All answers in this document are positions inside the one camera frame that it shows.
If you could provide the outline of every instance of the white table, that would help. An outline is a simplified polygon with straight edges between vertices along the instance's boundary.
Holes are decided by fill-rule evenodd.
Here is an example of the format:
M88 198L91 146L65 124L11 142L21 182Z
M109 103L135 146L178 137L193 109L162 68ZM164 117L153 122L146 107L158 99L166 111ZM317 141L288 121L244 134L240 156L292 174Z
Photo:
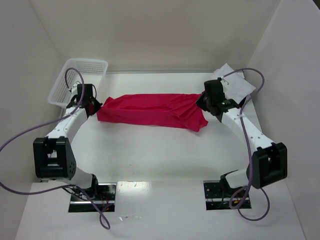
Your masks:
M201 93L210 73L108 74L98 99L137 93ZM244 111L259 128L252 104ZM20 239L291 239L304 235L284 181L265 188L269 215L248 222L237 211L206 211L204 180L248 165L245 146L215 117L207 127L186 129L98 122L95 116L72 142L78 167L100 182L118 182L115 212L106 213L107 231L97 213L68 213L70 196L62 190L30 196L16 236ZM34 183L31 191L60 185ZM250 192L258 217L266 209L260 190Z

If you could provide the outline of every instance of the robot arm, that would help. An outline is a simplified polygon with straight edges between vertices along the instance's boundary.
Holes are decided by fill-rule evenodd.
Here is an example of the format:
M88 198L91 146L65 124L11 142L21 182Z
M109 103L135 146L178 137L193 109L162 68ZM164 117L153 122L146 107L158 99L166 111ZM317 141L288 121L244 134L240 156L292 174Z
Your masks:
M60 121L47 136L36 138L33 142L35 173L39 179L58 180L95 191L98 184L96 176L77 167L71 148L71 142L79 128L102 105L93 97L92 88L92 84L84 84L84 96L80 108L73 115ZM71 99L65 116L75 109L81 92L82 85L79 84L77 95Z
M287 148L283 143L275 144L266 137L244 115L233 99L226 99L221 78L204 83L205 91L196 102L202 110L210 112L226 125L246 144L240 118L242 117L252 152L252 186L262 188L287 177ZM220 186L225 192L233 193L249 183L249 166L221 176Z

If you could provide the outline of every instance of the black joint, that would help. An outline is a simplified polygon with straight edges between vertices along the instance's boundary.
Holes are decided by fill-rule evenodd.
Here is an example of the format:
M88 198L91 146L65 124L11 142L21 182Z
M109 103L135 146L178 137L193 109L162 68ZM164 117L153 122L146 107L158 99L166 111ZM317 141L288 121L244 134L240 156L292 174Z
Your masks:
M85 192L89 195L89 197L94 197L96 195L99 195L99 183L96 175L92 174L92 182L91 186L87 189L85 189Z
M227 172L227 173L221 175L220 181L219 181L219 185L220 185L220 188L223 192L223 195L227 198L230 198L232 196L232 194L234 194L237 190L241 189L241 187L231 188L227 179L226 179L226 176L230 173L233 173L233 172L235 172L235 171L230 171L230 172Z
M81 99L81 94L83 90L82 84L78 84L76 86L76 89L77 89L77 94L72 97L70 103L67 105L67 108L77 106ZM84 84L84 93L83 93L83 98L82 98L80 108L85 109L86 116L89 117L94 115L96 112L99 111L101 106L102 106L102 103L98 102L93 96L93 85L87 84L87 83Z
M224 88L221 83L222 78L204 82L204 92L196 101L196 105L204 111L210 112L222 122L223 113L229 109L239 108L233 99L226 99Z
M252 186L263 188L288 176L287 147L282 143L272 143L270 147L258 147L252 154ZM246 170L249 178L249 166Z
M40 179L72 179L77 164L66 137L36 138L33 142L35 174Z

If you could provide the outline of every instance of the white surface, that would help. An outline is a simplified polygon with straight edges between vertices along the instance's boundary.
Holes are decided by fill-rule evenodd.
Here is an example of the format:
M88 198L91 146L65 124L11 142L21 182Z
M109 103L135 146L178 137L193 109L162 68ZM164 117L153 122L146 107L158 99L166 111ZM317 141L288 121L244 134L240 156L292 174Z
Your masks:
M246 96L250 95L256 87L245 80L243 72L237 72L237 74L224 77L224 75L233 71L234 69L226 63L220 69L214 71L211 79L222 78L225 97L227 99L233 99L239 104Z
M34 183L31 191L57 185ZM206 211L201 180L118 182L115 212L105 214L109 231L102 228L96 212L68 213L70 195L57 190L28 198L16 240L303 240L286 184L277 182L265 190L271 200L269 215L260 222L248 222L236 210ZM252 209L244 214L261 216L265 196L252 189L250 198Z
M279 0L30 0L58 51L110 70L245 66Z
M263 131L288 148L289 187L305 236L320 236L320 10L282 0L249 67L265 75L255 107ZM260 79L249 75L255 86Z
M97 99L141 93L201 93L211 73L107 74ZM244 110L259 127L253 104ZM186 129L99 122L91 116L73 139L77 166L100 182L220 179L248 166L245 145L208 112L208 125Z
M26 0L0 1L0 145L17 133L55 119L60 109L47 96L63 61ZM13 141L0 153L0 181L28 192L35 169L32 144L51 127ZM0 187L0 239L12 240L27 202Z
M89 58L68 59L61 69L60 74L48 96L48 102L50 104L54 104L62 108L67 107L73 97L73 94L77 94L77 92L74 91L74 89L77 89L77 84L82 83L80 76L74 70L70 70L65 79L66 70L68 68L77 69L81 73L85 84L94 84L90 79L94 78L95 82L98 80L98 83L100 83L106 74L108 63L103 60Z

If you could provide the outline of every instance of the white paper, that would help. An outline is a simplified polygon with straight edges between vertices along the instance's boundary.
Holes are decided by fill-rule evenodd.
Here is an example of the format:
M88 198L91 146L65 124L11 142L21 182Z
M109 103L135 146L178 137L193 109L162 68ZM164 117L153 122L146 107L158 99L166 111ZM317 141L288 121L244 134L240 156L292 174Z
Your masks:
M217 79L233 72L234 70L226 63L220 69L214 71L211 79ZM227 99L233 99L239 104L247 95L251 94L256 87L245 80L243 72L236 72L224 78L229 84L223 84Z

